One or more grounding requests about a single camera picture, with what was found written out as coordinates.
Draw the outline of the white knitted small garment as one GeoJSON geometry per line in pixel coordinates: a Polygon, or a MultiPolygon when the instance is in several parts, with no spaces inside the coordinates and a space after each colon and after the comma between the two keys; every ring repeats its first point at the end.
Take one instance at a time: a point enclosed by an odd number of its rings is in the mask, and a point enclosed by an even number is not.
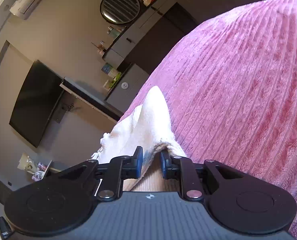
{"type": "Polygon", "coordinates": [[[171,155],[186,157],[171,131],[168,106],[158,86],[152,87],[144,103],[135,107],[125,119],[118,122],[100,140],[100,149],[91,159],[100,164],[109,163],[114,157],[132,156],[137,146],[143,148],[141,176],[123,182],[125,191],[162,192],[178,191],[179,183],[162,176],[158,155],[167,150],[171,155]]]}

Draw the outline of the round black wall mirror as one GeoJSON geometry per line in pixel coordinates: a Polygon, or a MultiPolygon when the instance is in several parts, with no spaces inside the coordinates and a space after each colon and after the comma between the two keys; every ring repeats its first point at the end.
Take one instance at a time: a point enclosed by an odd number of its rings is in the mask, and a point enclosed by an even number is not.
{"type": "Polygon", "coordinates": [[[102,0],[100,13],[109,23],[128,24],[140,14],[140,0],[102,0]]]}

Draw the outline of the grey floating shelf desk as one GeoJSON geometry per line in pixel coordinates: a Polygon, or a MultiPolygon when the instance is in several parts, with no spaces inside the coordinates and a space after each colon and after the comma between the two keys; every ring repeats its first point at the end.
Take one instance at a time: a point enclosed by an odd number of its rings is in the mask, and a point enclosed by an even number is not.
{"type": "Polygon", "coordinates": [[[123,115],[118,109],[115,109],[110,104],[106,103],[104,100],[101,100],[85,90],[83,87],[72,81],[72,79],[65,77],[60,86],[69,94],[75,98],[81,100],[82,102],[89,105],[92,109],[100,112],[106,118],[112,121],[119,121],[123,115]]]}

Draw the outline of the pink ribbed bedspread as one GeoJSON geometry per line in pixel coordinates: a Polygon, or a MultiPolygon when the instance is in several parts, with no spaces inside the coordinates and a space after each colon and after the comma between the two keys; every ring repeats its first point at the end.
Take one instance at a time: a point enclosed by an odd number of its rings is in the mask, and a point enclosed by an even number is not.
{"type": "MultiPolygon", "coordinates": [[[[297,0],[265,0],[201,23],[157,66],[125,112],[158,86],[196,163],[215,159],[297,203],[297,0]]],[[[297,238],[297,214],[290,233],[297,238]]]]}

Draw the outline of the grey lower cabinet with socket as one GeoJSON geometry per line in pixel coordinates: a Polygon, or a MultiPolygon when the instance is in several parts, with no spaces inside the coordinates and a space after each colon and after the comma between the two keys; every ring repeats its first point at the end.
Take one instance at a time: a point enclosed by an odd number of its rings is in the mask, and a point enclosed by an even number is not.
{"type": "Polygon", "coordinates": [[[109,93],[106,102],[125,113],[148,77],[143,69],[133,64],[109,93]]]}

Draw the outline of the green items on shelf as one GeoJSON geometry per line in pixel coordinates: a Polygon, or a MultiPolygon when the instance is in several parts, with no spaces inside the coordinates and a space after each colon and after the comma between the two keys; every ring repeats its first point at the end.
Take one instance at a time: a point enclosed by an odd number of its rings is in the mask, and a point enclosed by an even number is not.
{"type": "Polygon", "coordinates": [[[115,83],[120,79],[121,72],[119,72],[117,69],[112,67],[110,64],[106,63],[102,69],[105,74],[109,76],[109,80],[106,81],[106,83],[103,85],[103,88],[106,90],[110,90],[115,83]]]}

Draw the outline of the small box with items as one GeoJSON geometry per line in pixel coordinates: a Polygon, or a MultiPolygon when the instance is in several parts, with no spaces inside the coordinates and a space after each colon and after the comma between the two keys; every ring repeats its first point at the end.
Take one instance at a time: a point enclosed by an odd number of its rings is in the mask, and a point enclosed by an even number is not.
{"type": "Polygon", "coordinates": [[[46,173],[48,172],[51,164],[52,161],[50,161],[47,165],[41,162],[37,163],[28,154],[23,153],[18,162],[17,169],[31,174],[33,181],[40,181],[46,177],[46,173]]]}

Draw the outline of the black wall television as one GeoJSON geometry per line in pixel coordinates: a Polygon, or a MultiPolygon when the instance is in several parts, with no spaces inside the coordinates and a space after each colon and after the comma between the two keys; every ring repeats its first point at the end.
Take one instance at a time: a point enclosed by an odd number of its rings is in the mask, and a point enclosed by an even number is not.
{"type": "Polygon", "coordinates": [[[35,148],[62,97],[61,82],[60,76],[36,60],[18,94],[9,124],[35,148]]]}

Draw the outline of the grey wall cabinet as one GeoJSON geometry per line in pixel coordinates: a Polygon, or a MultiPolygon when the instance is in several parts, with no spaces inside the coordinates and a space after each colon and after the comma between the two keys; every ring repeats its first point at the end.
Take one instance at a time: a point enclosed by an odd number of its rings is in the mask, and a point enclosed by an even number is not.
{"type": "Polygon", "coordinates": [[[115,68],[133,63],[150,74],[196,26],[196,20],[176,0],[156,0],[112,42],[102,58],[115,68]]]}

